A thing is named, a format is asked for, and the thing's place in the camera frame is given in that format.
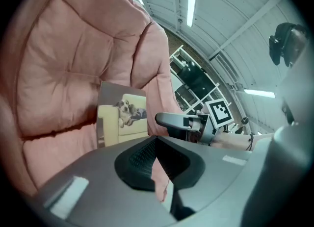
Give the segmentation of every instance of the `cream sofa in photo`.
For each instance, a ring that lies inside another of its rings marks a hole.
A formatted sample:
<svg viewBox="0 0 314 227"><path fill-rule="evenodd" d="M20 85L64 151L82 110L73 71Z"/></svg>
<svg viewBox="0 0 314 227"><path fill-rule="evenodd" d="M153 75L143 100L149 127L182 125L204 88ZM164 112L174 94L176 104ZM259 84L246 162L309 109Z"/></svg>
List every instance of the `cream sofa in photo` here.
<svg viewBox="0 0 314 227"><path fill-rule="evenodd" d="M146 109L146 97L124 94L122 99L128 100L137 108ZM111 105L98 106L98 117L103 120L105 146L111 146L128 140L148 136L147 119L140 119L131 126L119 127L119 110Z"/></svg>

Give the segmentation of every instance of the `white label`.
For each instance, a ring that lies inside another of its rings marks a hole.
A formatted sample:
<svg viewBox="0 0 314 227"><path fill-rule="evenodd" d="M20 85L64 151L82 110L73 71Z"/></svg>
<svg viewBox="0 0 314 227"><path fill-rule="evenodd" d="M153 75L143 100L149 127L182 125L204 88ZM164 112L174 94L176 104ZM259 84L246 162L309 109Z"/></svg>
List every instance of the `white label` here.
<svg viewBox="0 0 314 227"><path fill-rule="evenodd" d="M226 162L231 162L231 163L234 163L234 164L237 164L237 165L240 165L240 166L244 166L246 164L246 160L234 158L234 157L227 156L227 155L225 155L222 158L222 160L226 161Z"/></svg>
<svg viewBox="0 0 314 227"><path fill-rule="evenodd" d="M88 185L88 180L82 177L74 177L74 181L66 189L61 198L51 207L50 212L65 220L80 199Z"/></svg>

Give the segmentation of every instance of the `pink cushion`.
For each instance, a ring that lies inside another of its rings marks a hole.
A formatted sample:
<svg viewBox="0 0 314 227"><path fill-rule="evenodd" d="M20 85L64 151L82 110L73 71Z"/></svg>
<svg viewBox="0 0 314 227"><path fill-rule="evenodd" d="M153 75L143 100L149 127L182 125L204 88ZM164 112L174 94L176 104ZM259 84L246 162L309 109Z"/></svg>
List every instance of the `pink cushion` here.
<svg viewBox="0 0 314 227"><path fill-rule="evenodd" d="M96 148L102 80L145 90L149 134L167 135L155 123L156 113L181 113L171 87L167 37L139 3L47 0L30 27L13 71L12 109L27 139L24 157L37 188Z"/></svg>
<svg viewBox="0 0 314 227"><path fill-rule="evenodd" d="M30 175L37 188L49 178L96 148L96 125L42 137L24 143Z"/></svg>

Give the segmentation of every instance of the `pink cushioned chair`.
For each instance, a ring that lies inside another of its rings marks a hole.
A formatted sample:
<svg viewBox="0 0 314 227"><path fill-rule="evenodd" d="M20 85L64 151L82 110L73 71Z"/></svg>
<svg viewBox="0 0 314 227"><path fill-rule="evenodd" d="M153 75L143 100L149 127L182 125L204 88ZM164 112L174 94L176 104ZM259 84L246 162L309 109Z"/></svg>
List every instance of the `pink cushioned chair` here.
<svg viewBox="0 0 314 227"><path fill-rule="evenodd" d="M181 113L166 34L134 0L25 0L0 71L0 159L29 195L96 148L101 80L146 91L149 134L167 134L156 113Z"/></svg>

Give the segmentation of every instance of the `dog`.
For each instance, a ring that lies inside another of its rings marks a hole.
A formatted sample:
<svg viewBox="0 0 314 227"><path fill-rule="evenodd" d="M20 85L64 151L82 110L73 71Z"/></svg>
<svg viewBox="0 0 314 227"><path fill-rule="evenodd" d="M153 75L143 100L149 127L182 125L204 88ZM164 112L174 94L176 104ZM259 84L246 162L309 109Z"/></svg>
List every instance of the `dog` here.
<svg viewBox="0 0 314 227"><path fill-rule="evenodd" d="M133 122L147 118L146 109L136 108L128 100L120 100L115 105L119 109L119 127L131 126Z"/></svg>

